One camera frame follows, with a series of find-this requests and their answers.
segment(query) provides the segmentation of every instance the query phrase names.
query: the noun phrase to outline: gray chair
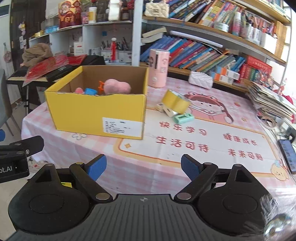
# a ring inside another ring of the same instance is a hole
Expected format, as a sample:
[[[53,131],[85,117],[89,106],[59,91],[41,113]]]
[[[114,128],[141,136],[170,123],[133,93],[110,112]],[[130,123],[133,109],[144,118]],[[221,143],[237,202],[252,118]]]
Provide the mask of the gray chair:
[[[17,122],[15,121],[12,115],[12,107],[7,90],[5,71],[4,69],[0,69],[0,127],[5,124],[9,132],[13,136],[13,133],[7,124],[7,120],[9,118],[12,119],[13,123],[16,125],[19,132],[21,132],[20,127],[18,126]]]

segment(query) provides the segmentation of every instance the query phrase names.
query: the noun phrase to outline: chair leg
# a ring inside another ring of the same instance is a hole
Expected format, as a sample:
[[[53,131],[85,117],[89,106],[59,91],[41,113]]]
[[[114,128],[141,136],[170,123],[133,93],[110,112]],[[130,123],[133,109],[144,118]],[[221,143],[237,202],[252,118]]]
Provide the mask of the chair leg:
[[[18,131],[21,133],[21,132],[22,132],[22,130],[21,130],[21,129],[20,129],[20,127],[18,126],[18,124],[17,124],[17,122],[16,122],[15,118],[13,117],[13,115],[11,115],[11,119],[12,119],[13,123],[16,125],[16,127],[17,127]]]
[[[12,133],[12,131],[11,131],[11,129],[10,129],[10,127],[9,127],[9,125],[7,124],[6,121],[5,121],[5,125],[6,125],[7,129],[9,130],[10,134],[13,136],[13,133]]]

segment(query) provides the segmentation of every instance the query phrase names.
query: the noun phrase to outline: yellow cardboard box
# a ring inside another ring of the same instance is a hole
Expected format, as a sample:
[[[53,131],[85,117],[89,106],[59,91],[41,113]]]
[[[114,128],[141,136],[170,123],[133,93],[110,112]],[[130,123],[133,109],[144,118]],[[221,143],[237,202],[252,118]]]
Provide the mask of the yellow cardboard box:
[[[108,137],[143,139],[147,68],[80,66],[45,91],[58,130]],[[98,90],[99,81],[124,81],[131,94],[90,96],[73,93],[81,87]]]

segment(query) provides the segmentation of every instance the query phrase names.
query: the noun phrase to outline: cream quilted handbag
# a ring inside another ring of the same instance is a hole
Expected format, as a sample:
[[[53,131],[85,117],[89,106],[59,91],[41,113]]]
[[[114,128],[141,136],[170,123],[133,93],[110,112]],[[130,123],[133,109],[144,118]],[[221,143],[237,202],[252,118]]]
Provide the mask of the cream quilted handbag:
[[[153,0],[146,3],[145,16],[147,17],[160,17],[168,18],[169,15],[169,4],[164,3],[154,3]]]

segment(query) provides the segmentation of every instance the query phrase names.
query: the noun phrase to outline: brown cloth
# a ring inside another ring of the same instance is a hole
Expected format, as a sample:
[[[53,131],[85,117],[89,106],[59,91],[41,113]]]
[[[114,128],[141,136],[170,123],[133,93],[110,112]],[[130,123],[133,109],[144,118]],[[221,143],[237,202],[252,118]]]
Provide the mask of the brown cloth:
[[[29,49],[25,49],[22,55],[22,59],[24,60],[23,64],[27,67],[35,66],[49,57],[53,57],[53,54],[50,46],[45,43],[39,43]]]

